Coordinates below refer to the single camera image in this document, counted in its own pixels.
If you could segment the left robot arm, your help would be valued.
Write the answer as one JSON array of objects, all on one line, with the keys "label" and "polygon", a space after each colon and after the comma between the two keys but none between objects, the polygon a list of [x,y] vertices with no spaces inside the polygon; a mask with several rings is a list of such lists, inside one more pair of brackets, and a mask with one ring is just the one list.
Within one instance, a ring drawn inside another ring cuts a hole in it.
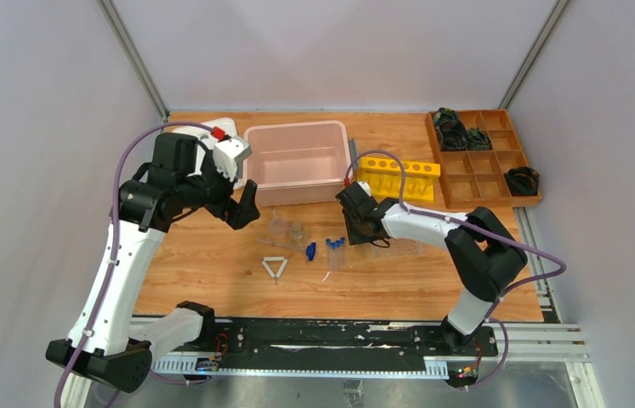
[{"label": "left robot arm", "polygon": [[133,309],[157,249],[171,226],[205,209],[233,230],[259,218],[257,185],[247,180],[240,199],[234,186],[251,155],[246,140],[214,129],[209,137],[162,133],[150,161],[112,197],[104,258],[76,324],[52,341],[46,357],[67,371],[123,393],[137,390],[151,365],[188,343],[209,350],[217,340],[214,310],[183,301],[160,319],[132,329]]}]

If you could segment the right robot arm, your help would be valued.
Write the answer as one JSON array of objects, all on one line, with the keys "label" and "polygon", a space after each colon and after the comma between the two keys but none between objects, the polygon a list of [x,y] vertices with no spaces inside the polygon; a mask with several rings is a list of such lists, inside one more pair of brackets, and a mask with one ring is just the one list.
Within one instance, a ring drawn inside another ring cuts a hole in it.
[{"label": "right robot arm", "polygon": [[462,292],[441,323],[442,343],[465,354],[491,308],[527,264],[525,251],[486,207],[472,212],[439,212],[398,198],[378,201],[359,182],[336,195],[352,245],[404,239],[446,250]]}]

